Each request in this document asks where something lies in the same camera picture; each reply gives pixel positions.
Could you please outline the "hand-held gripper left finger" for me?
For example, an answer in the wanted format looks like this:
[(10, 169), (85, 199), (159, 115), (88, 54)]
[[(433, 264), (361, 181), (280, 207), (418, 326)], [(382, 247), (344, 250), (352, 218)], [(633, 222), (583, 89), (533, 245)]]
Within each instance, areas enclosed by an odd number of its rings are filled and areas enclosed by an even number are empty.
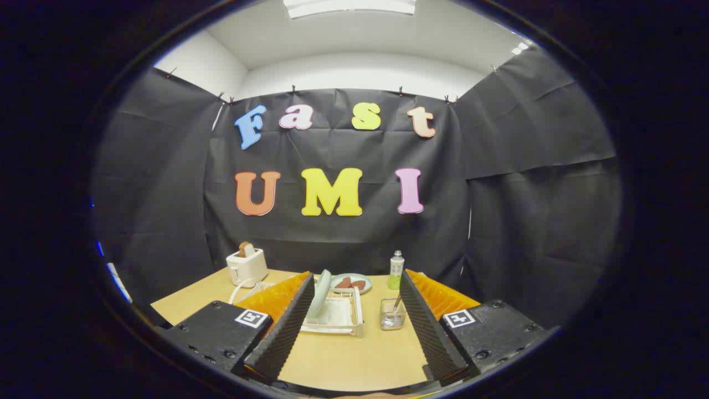
[(276, 381), (315, 296), (308, 271), (235, 305), (211, 301), (161, 330), (162, 338), (208, 366), (261, 383)]

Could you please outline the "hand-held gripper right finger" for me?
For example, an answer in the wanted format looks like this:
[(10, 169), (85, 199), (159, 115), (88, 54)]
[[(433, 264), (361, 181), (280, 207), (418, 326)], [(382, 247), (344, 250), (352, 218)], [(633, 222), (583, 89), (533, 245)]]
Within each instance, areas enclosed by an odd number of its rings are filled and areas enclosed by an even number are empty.
[(489, 373), (549, 336), (503, 300), (479, 303), (412, 270), (402, 274), (400, 297), (427, 361), (428, 377), (443, 386)]

